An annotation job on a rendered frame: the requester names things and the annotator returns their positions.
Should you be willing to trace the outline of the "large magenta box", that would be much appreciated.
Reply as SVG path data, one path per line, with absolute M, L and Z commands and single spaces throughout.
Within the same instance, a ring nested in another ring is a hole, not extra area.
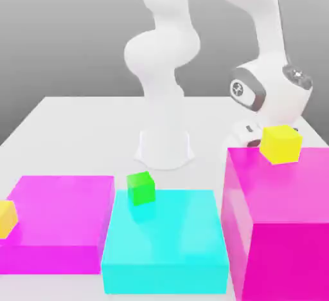
M 0 240 L 0 275 L 98 275 L 112 176 L 23 176 L 8 195 L 18 224 Z

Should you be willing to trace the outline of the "large pink box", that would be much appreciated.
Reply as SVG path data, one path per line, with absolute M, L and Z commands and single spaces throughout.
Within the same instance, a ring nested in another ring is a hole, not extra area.
M 329 301 L 329 148 L 229 149 L 221 221 L 236 301 Z

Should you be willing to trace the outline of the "small orange-yellow cube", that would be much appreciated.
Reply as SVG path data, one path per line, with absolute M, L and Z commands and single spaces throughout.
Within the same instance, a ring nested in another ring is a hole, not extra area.
M 0 239 L 6 239 L 18 223 L 15 204 L 11 200 L 0 200 Z

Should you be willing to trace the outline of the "large cyan box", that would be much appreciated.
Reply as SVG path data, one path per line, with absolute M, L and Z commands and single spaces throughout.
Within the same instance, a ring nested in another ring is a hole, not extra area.
M 116 193 L 102 257 L 107 294 L 224 294 L 229 261 L 212 190 L 157 190 L 134 206 Z

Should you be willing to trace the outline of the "small yellow cube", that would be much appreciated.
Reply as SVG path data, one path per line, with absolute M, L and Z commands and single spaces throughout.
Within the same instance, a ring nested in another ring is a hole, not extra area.
M 260 153 L 273 165 L 299 161 L 303 137 L 289 125 L 264 127 Z

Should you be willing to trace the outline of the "small green cube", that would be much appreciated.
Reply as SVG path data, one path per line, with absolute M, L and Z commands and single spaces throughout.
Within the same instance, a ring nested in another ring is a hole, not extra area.
M 156 185 L 149 171 L 127 176 L 128 196 L 134 206 L 156 200 Z

